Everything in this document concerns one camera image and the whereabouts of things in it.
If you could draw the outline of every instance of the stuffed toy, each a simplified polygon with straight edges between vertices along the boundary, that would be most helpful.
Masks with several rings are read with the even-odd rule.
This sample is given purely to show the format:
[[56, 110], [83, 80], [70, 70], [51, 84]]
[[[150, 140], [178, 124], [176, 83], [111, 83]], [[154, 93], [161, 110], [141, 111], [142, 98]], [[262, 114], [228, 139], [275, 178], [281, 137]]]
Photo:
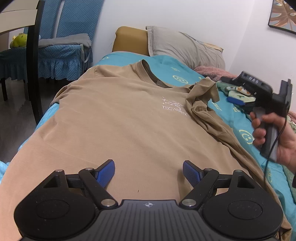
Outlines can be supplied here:
[[20, 33], [18, 36], [13, 36], [10, 48], [26, 47], [27, 35]]

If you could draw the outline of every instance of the person's arm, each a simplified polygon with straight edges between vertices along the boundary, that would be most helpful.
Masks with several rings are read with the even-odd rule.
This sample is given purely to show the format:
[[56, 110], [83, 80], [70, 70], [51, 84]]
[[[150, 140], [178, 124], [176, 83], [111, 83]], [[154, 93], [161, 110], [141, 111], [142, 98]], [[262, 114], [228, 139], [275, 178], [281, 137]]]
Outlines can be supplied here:
[[[265, 142], [266, 130], [259, 128], [261, 121], [251, 112], [253, 132], [253, 145], [259, 147]], [[285, 123], [285, 118], [276, 113], [270, 113], [262, 116], [262, 121], [275, 124], [281, 130]], [[279, 138], [277, 149], [277, 163], [285, 165], [291, 172], [296, 172], [296, 134], [292, 127], [287, 124], [282, 135]]]

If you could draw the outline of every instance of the leaf painting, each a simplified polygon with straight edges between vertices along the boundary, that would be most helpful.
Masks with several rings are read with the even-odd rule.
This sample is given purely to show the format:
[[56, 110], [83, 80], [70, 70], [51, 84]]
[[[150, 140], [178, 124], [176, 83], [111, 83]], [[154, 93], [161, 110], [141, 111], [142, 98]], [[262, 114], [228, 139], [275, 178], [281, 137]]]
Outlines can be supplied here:
[[296, 34], [296, 12], [284, 0], [273, 0], [268, 25]]

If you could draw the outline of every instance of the teal bed sheet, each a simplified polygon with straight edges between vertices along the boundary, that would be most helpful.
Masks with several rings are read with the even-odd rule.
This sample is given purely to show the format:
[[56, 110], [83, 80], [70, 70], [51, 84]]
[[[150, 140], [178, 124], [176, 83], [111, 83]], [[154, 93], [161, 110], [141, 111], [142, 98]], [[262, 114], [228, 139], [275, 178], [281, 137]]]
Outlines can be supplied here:
[[[194, 84], [203, 78], [200, 74], [180, 63], [178, 60], [170, 56], [143, 56], [140, 54], [129, 52], [113, 52], [106, 55], [96, 65], [116, 65], [125, 66], [145, 59], [152, 72], [166, 83], [183, 86], [186, 84]], [[227, 102], [223, 92], [219, 92], [220, 101], [213, 103], [209, 101], [208, 106], [228, 124], [234, 131], [240, 144], [254, 157], [262, 170], [266, 165], [266, 159], [260, 156], [259, 151], [252, 145], [254, 140], [252, 136], [253, 128], [251, 122], [241, 113], [232, 103]], [[59, 105], [55, 103], [45, 113], [42, 120], [38, 124], [38, 129], [58, 110]], [[287, 178], [283, 172], [281, 165], [269, 162], [267, 179], [274, 188], [283, 206], [284, 213], [294, 229], [296, 228], [296, 205], [294, 203]], [[293, 232], [292, 240], [296, 238], [296, 232]]]

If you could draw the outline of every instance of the wooden floor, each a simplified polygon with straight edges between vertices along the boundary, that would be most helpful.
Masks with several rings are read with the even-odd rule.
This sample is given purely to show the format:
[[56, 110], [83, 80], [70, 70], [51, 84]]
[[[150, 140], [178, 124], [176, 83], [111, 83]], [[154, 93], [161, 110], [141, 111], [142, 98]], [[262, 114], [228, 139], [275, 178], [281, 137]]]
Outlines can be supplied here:
[[[67, 80], [39, 80], [43, 113], [45, 113], [55, 94]], [[25, 100], [23, 81], [6, 80], [8, 100], [3, 100], [0, 88], [0, 160], [9, 162], [17, 153], [19, 146], [34, 132], [36, 123], [31, 102]]]

